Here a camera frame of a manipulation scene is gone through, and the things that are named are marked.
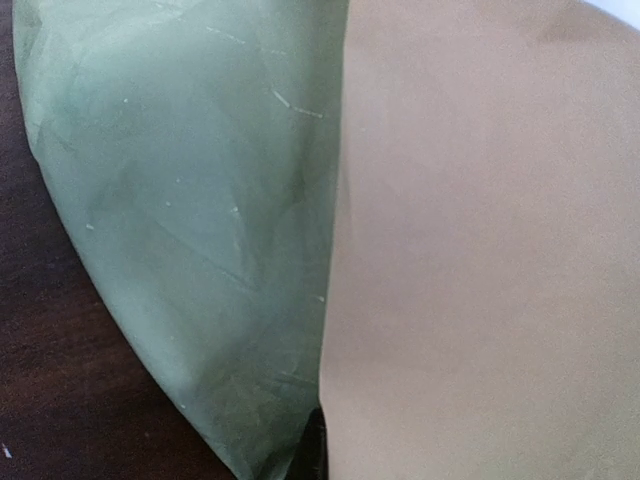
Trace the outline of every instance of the green cloth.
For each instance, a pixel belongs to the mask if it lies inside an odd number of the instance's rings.
[[[29,142],[91,278],[241,480],[317,377],[346,0],[16,0]]]

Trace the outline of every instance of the dark wooden surface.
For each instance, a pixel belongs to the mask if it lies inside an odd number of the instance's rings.
[[[1,480],[231,480],[144,370],[65,234],[25,138],[0,0]]]

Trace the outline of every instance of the beige fabric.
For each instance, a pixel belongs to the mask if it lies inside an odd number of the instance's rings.
[[[331,480],[640,478],[640,35],[352,0]]]

